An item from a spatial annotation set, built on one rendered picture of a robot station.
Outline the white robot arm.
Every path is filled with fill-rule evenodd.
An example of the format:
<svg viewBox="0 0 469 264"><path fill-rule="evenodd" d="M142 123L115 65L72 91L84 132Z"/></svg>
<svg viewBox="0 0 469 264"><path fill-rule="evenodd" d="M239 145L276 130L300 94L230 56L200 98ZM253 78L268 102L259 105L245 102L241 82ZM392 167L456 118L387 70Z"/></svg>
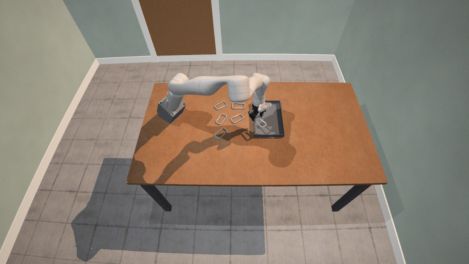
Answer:
<svg viewBox="0 0 469 264"><path fill-rule="evenodd" d="M258 107L258 112L263 112L271 107L271 103L265 102L265 93L270 78L259 73L253 73L250 78L244 75L199 76L191 80L185 74L178 73L168 83L169 91L166 95L166 107L176 110L180 106L184 95L210 96L226 83L230 101L245 102L253 95L252 103Z"/></svg>

